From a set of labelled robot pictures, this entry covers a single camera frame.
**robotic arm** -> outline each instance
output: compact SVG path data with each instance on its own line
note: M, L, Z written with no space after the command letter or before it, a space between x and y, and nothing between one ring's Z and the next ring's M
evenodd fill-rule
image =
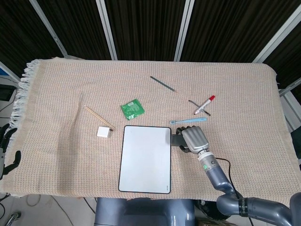
M285 205L259 198L243 198L226 177L212 152L200 127L182 127L181 133L188 148L180 146L184 152L198 155L205 173L216 190L225 194L216 200L218 210L224 215L240 215L258 219L277 226L301 226L301 193L291 197L290 209Z

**woven blanket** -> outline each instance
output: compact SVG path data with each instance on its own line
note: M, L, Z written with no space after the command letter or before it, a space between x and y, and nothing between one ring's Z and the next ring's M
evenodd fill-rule
M264 64L34 60L21 79L11 127L18 131L7 164L21 150L20 165L4 176L2 192L153 199L216 200L197 156L172 147L171 193L118 191L123 129L126 125L170 127L193 118L211 95L211 116L196 122L216 157L231 162L231 177L244 197L284 204L301 191L301 173L284 119L275 72ZM174 88L172 92L150 78ZM145 113L128 121L120 108L138 99ZM116 127L97 137L103 122ZM219 161L228 174L228 164Z

